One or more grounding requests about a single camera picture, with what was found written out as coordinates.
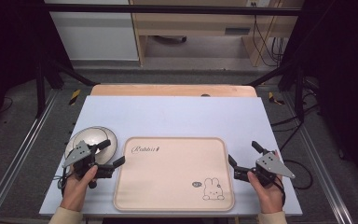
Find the beige tray with rabbit print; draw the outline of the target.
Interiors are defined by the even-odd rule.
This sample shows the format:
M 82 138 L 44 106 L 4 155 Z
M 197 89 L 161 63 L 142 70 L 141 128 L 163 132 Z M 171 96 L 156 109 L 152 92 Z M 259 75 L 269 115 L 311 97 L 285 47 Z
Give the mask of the beige tray with rabbit print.
M 234 203 L 225 143 L 215 137 L 132 137 L 114 205 L 134 212 L 228 211 Z

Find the round silver metal bowl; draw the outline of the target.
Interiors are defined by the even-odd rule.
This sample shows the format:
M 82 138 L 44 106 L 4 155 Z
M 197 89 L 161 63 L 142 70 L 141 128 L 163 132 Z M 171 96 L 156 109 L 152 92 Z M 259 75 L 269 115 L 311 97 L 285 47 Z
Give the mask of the round silver metal bowl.
M 88 127 L 76 133 L 66 145 L 64 157 L 67 158 L 72 149 L 84 140 L 86 144 L 93 146 L 98 145 L 104 140 L 109 140 L 110 145 L 104 149 L 98 149 L 95 160 L 100 164 L 108 163 L 117 151 L 116 135 L 108 128 L 102 126 Z

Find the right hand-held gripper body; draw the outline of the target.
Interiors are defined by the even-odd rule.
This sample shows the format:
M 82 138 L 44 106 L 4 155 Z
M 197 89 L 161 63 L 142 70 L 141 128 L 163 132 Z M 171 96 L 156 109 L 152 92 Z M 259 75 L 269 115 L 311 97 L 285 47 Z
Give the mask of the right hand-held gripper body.
M 235 161 L 233 162 L 234 178 L 248 182 L 248 172 L 253 173 L 260 184 L 266 187 L 275 182 L 277 175 L 295 178 L 295 174 L 289 170 L 285 164 L 280 161 L 272 152 L 264 154 L 261 158 L 255 161 L 255 167 L 245 168 L 239 166 Z

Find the yellow black tape marker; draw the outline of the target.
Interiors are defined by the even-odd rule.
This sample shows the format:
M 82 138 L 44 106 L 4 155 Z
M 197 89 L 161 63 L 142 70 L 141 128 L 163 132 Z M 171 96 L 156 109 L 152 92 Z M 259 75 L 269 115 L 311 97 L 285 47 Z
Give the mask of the yellow black tape marker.
M 68 105 L 74 105 L 74 104 L 75 104 L 76 99 L 77 99 L 77 97 L 78 97 L 78 95 L 79 95 L 80 92 L 81 92 L 81 90 L 75 90 L 75 91 L 73 92 L 73 94 L 72 94 L 72 96 L 71 96 L 71 99 L 70 99 Z
M 273 104 L 285 105 L 285 102 L 283 100 L 277 100 L 272 92 L 268 93 L 268 100 Z

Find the light wooden desk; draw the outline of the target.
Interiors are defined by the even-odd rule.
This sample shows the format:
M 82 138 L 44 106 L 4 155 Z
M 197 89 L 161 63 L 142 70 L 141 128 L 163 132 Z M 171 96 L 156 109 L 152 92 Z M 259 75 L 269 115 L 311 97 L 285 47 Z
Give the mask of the light wooden desk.
M 203 7 L 303 7 L 305 0 L 129 0 L 131 5 L 203 6 Z M 258 66 L 268 52 L 273 37 L 288 38 L 296 16 L 157 14 L 134 13 L 135 33 L 145 38 L 160 36 L 239 36 L 251 64 Z

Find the black curtain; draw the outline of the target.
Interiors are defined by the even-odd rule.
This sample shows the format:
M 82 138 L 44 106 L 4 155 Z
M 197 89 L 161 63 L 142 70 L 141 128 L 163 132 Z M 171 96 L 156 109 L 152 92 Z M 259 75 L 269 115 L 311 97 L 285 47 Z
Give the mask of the black curtain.
M 19 36 L 9 18 L 15 9 L 36 35 L 36 41 L 48 55 L 67 68 L 72 66 L 50 14 L 43 10 L 20 7 L 21 3 L 39 3 L 43 0 L 0 0 L 0 109 L 6 92 L 34 79 L 34 60 L 28 48 L 31 44 Z
M 301 63 L 319 81 L 318 100 L 338 145 L 358 168 L 358 0 L 304 0 L 283 60 L 288 62 L 313 26 Z

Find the wooden table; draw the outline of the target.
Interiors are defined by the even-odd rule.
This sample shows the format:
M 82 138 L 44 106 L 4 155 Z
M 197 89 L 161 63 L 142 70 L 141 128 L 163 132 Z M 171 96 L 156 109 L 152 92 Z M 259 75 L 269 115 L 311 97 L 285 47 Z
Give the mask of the wooden table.
M 256 97 L 251 86 L 234 85 L 173 85 L 173 84 L 100 84 L 91 96 L 211 96 Z

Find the white cabinet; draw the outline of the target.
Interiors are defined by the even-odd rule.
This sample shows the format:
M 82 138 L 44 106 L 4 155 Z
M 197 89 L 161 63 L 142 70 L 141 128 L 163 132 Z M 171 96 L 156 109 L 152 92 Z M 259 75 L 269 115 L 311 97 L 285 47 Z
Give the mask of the white cabinet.
M 51 12 L 72 61 L 137 61 L 130 13 Z

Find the black horizontal frame bar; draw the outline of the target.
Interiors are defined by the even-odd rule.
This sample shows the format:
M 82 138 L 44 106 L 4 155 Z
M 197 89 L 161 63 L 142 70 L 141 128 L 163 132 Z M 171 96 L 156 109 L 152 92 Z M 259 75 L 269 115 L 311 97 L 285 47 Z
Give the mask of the black horizontal frame bar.
M 154 5 L 86 5 L 44 4 L 43 8 L 54 12 L 101 13 L 158 13 L 158 14 L 212 14 L 212 15 L 262 15 L 299 16 L 301 9 L 270 7 L 203 7 L 203 6 L 154 6 Z

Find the aluminium floor rail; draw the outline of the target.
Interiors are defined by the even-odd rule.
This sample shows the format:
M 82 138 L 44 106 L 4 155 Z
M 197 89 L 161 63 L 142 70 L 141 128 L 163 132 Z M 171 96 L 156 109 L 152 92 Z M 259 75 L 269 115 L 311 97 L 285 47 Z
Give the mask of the aluminium floor rail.
M 298 117 L 299 112 L 295 111 L 294 98 L 287 92 L 282 95 L 282 98 L 285 101 L 291 115 L 295 118 Z M 335 219 L 337 220 L 337 224 L 353 224 L 350 212 L 342 200 L 333 178 L 327 171 L 316 146 L 311 140 L 307 126 L 304 124 L 304 121 L 301 121 L 299 118 L 295 119 L 295 124 L 297 125 L 297 128 L 290 136 L 290 139 L 296 134 L 299 136 L 302 143 L 300 149 L 307 154 L 307 158 L 310 161 L 311 168 L 314 173 L 313 179 L 317 180 L 319 183 L 319 186 L 323 191 L 323 196 L 328 201 L 330 210 L 333 212 Z
M 26 160 L 34 141 L 36 140 L 37 136 L 39 135 L 44 123 L 53 107 L 57 95 L 57 90 L 51 90 L 48 95 L 48 99 L 45 102 L 45 108 L 38 114 L 35 118 L 30 130 L 25 135 L 24 140 L 22 141 L 21 145 L 16 151 L 16 154 L 7 167 L 4 176 L 0 181 L 0 207 L 6 198 L 8 192 L 10 191 L 14 180 L 16 179 L 24 161 Z

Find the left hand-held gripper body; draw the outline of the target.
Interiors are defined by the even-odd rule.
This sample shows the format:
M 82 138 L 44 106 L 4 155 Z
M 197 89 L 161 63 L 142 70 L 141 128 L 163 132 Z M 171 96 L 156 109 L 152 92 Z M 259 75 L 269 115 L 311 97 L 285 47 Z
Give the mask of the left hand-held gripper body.
M 80 141 L 70 152 L 62 166 L 63 178 L 62 187 L 65 188 L 67 178 L 72 174 L 83 177 L 84 174 L 94 165 L 98 166 L 95 178 L 111 178 L 115 167 L 113 164 L 99 164 L 95 160 L 96 153 L 90 150 L 92 146 Z

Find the person's left hand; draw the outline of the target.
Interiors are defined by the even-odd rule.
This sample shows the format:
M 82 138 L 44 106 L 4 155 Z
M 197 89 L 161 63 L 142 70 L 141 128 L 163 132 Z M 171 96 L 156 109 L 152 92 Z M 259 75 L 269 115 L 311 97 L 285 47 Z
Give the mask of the person's left hand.
M 64 194 L 60 207 L 80 212 L 84 206 L 87 187 L 89 182 L 95 180 L 94 176 L 98 171 L 98 166 L 92 166 L 83 177 L 73 174 L 67 178 Z

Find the black metal stand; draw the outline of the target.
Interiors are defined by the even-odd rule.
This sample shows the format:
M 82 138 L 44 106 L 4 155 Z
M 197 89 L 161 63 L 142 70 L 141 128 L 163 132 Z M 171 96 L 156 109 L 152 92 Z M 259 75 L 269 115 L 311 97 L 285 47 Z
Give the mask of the black metal stand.
M 248 83 L 248 86 L 259 86 L 267 80 L 270 80 L 271 78 L 278 75 L 282 76 L 278 83 L 278 88 L 280 91 L 288 91 L 292 86 L 295 86 L 295 112 L 299 121 L 303 122 L 305 118 L 302 100 L 304 71 L 299 63 L 286 63 L 281 65 L 266 75 L 251 81 Z
M 47 107 L 44 81 L 47 80 L 52 89 L 60 89 L 64 84 L 60 77 L 60 73 L 65 73 L 86 86 L 93 87 L 98 85 L 98 82 L 94 82 L 81 76 L 73 68 L 65 66 L 56 60 L 50 59 L 49 57 L 46 59 L 39 59 L 35 65 L 37 118 L 41 117 Z

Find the person's right hand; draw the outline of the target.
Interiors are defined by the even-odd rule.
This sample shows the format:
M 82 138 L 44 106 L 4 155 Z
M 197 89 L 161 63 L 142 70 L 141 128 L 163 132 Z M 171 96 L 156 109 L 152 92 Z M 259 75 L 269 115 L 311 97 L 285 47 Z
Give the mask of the person's right hand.
M 273 214 L 281 212 L 283 208 L 282 177 L 278 175 L 274 184 L 263 187 L 254 173 L 248 172 L 247 176 L 257 194 L 261 213 Z

